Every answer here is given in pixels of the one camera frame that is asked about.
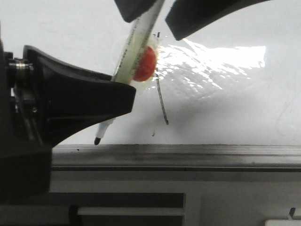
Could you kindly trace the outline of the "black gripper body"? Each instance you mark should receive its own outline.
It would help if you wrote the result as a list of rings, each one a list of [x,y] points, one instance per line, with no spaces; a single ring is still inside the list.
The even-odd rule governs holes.
[[[0,202],[46,193],[50,187],[49,145],[22,140],[13,133],[10,91],[5,72],[4,50],[0,51]]]

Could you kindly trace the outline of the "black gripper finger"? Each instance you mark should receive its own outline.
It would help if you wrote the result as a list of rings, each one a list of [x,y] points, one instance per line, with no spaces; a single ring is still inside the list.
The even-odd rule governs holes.
[[[156,0],[115,0],[123,20],[130,23],[148,11]]]
[[[265,0],[177,0],[165,18],[176,40],[182,40],[232,12]]]

